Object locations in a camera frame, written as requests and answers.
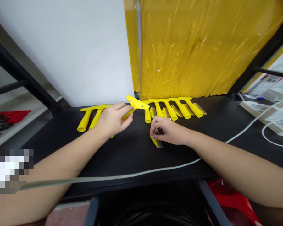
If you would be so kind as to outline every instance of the black table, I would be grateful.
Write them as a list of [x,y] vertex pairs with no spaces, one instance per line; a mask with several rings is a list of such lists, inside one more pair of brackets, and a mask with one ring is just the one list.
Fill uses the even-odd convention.
[[[229,140],[254,119],[251,114],[239,106],[239,102],[234,102],[225,96],[193,98],[193,102],[198,103],[208,115],[202,118],[192,116],[188,120],[179,118],[176,122],[221,141]],[[34,149],[35,164],[82,134],[76,130],[85,114],[80,112],[80,109],[81,107],[63,109],[23,145],[22,148]],[[283,167],[283,148],[267,142],[261,135],[262,128],[263,124],[257,121],[230,144]],[[182,165],[199,158],[192,149],[186,146],[163,142],[163,148],[157,149],[150,139],[149,130],[150,124],[145,123],[144,111],[136,110],[132,124],[125,131],[109,139],[98,150],[83,169],[80,177],[132,174]],[[283,145],[283,137],[276,135],[270,129],[266,129],[265,133],[270,140]],[[165,170],[133,178],[73,184],[64,199],[166,181],[208,178],[215,175],[214,170],[201,160],[180,169]]]

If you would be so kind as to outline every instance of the red object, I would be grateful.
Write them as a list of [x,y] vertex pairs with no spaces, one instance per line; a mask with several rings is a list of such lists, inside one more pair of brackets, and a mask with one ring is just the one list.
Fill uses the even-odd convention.
[[22,121],[22,119],[31,111],[1,111],[0,115],[8,118],[8,123],[17,123]]
[[232,188],[222,178],[207,181],[219,205],[240,210],[254,225],[261,224],[249,200]]

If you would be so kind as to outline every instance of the white cable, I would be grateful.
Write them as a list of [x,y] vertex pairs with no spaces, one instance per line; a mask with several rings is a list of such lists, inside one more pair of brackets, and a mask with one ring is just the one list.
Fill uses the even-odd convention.
[[242,101],[245,101],[245,99],[243,98],[243,96],[240,93],[238,93],[237,95],[242,99]]
[[[269,108],[267,108],[264,112],[262,112],[260,115],[258,115],[251,123],[240,133],[238,133],[236,136],[233,138],[229,139],[225,143],[229,143],[230,141],[234,140],[238,136],[240,136],[242,133],[244,133],[258,118],[260,118],[266,111],[268,111],[270,108],[275,106],[278,103],[274,103],[271,105]],[[105,181],[105,180],[116,180],[116,179],[123,179],[123,178],[129,178],[129,177],[136,177],[148,173],[153,173],[153,172],[159,172],[163,170],[174,170],[174,169],[179,169],[188,165],[192,165],[198,161],[200,161],[201,158],[196,159],[193,162],[186,163],[183,165],[179,166],[172,166],[172,167],[166,167],[166,168],[160,168],[160,169],[152,169],[152,170],[147,170],[144,172],[140,173],[135,173],[135,174],[127,174],[127,175],[119,175],[119,176],[106,176],[106,177],[77,177],[77,178],[70,178],[70,179],[61,179],[61,180],[43,180],[43,181],[34,181],[34,182],[28,182],[25,183],[20,190],[27,190],[27,189],[32,189],[32,188],[40,188],[40,187],[46,187],[46,186],[53,186],[53,185],[61,185],[61,184],[73,184],[73,183],[82,183],[82,182],[93,182],[93,181]]]
[[268,100],[268,101],[270,101],[270,102],[275,103],[275,101],[273,101],[273,100],[271,100],[271,99],[269,99],[269,98],[267,98],[267,97],[265,97],[265,96],[263,96],[263,97],[264,97],[264,99],[266,99],[266,100]]
[[274,143],[274,142],[270,141],[269,139],[267,139],[267,137],[266,137],[265,134],[264,134],[264,130],[265,130],[270,124],[273,124],[274,122],[279,121],[279,120],[282,120],[282,119],[283,119],[283,118],[280,118],[280,119],[274,120],[274,121],[272,121],[272,122],[266,124],[266,125],[263,127],[262,132],[261,132],[262,135],[263,135],[263,137],[265,138],[265,140],[267,140],[268,142],[271,142],[271,143],[273,143],[273,144],[275,144],[275,145],[278,145],[278,146],[280,146],[280,147],[283,147],[283,145]]
[[258,119],[258,118],[260,118],[265,112],[267,112],[269,109],[271,109],[273,106],[275,106],[276,104],[279,104],[279,103],[281,103],[281,102],[283,102],[283,100],[282,101],[280,101],[280,102],[277,102],[277,103],[274,103],[273,105],[271,105],[271,106],[269,106],[269,108],[267,108],[265,111],[263,111],[260,115],[258,115],[253,121],[251,121],[251,123],[247,126],[247,127],[245,127],[245,129],[244,130],[242,130],[240,133],[238,133],[236,136],[234,136],[234,137],[232,137],[231,139],[229,139],[226,143],[229,143],[229,142],[231,142],[232,140],[234,140],[234,139],[236,139],[238,136],[240,136],[241,134],[243,134],[249,127],[251,127],[251,125]]

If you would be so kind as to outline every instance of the pixelated area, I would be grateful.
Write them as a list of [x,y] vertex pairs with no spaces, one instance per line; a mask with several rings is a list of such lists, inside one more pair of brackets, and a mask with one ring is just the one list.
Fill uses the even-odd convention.
[[0,194],[15,194],[25,183],[20,175],[33,169],[33,149],[0,149]]

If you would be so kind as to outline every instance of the forearm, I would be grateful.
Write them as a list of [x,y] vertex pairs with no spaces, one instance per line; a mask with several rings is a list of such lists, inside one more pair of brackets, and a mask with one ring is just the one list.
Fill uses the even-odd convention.
[[283,169],[240,148],[190,131],[187,145],[253,202],[283,208]]
[[[37,163],[27,181],[77,177],[107,139],[96,128],[89,130]],[[0,201],[0,225],[19,225],[46,217],[69,187],[49,186],[4,195],[5,201]]]

